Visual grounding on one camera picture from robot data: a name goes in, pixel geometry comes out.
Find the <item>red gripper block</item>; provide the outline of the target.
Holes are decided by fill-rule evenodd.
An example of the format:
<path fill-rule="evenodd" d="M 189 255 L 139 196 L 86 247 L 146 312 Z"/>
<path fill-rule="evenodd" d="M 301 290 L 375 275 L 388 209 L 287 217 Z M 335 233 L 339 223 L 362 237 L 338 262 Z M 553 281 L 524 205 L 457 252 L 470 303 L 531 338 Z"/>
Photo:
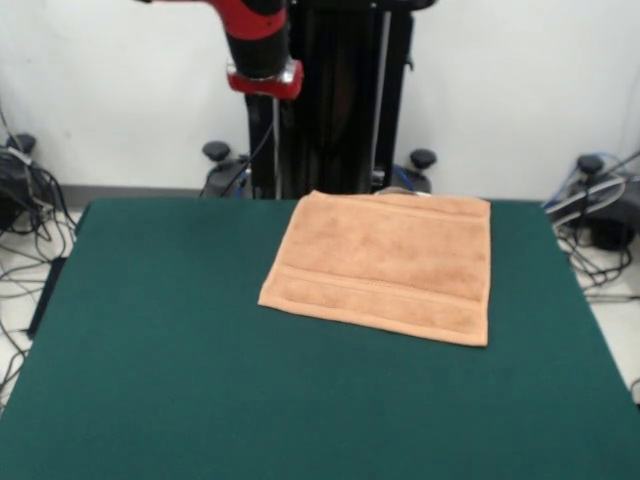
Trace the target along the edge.
<path fill-rule="evenodd" d="M 233 91 L 253 95 L 251 97 L 251 122 L 261 122 L 261 99 L 258 95 L 270 96 L 280 101 L 280 123 L 293 124 L 293 105 L 301 90 L 304 67 L 301 61 L 289 59 L 284 69 L 277 75 L 265 79 L 251 79 L 241 75 L 236 66 L 229 62 L 227 80 Z"/>

